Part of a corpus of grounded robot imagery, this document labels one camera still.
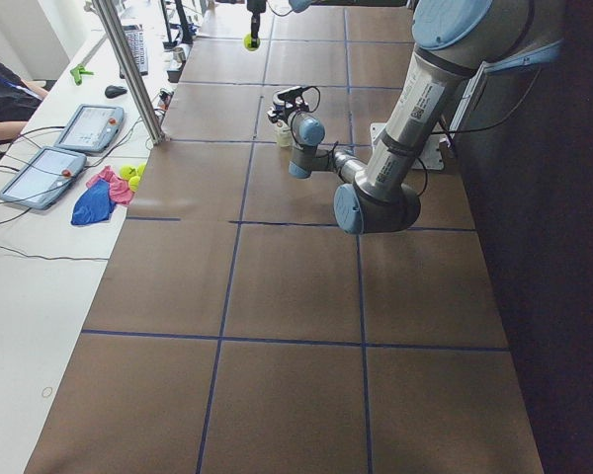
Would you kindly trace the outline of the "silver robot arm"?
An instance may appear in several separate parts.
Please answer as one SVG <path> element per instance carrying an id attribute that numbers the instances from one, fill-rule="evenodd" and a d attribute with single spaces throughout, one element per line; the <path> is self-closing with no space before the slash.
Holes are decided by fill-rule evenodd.
<path id="1" fill-rule="evenodd" d="M 345 151 L 318 151 L 325 130 L 302 87 L 276 93 L 268 111 L 270 122 L 290 129 L 292 176 L 334 172 L 342 179 L 334 214 L 349 234 L 397 232 L 416 221 L 420 200 L 404 179 L 459 85 L 482 64 L 531 69 L 559 55 L 562 1 L 420 1 L 413 9 L 406 79 L 368 163 Z"/>
<path id="2" fill-rule="evenodd" d="M 256 50 L 261 44 L 259 30 L 261 25 L 261 15 L 266 12 L 267 1 L 265 0 L 247 0 L 245 2 L 247 11 L 251 14 L 250 33 L 244 39 L 244 46 L 248 50 Z M 289 1 L 291 11 L 300 13 L 313 4 L 313 1 Z"/>

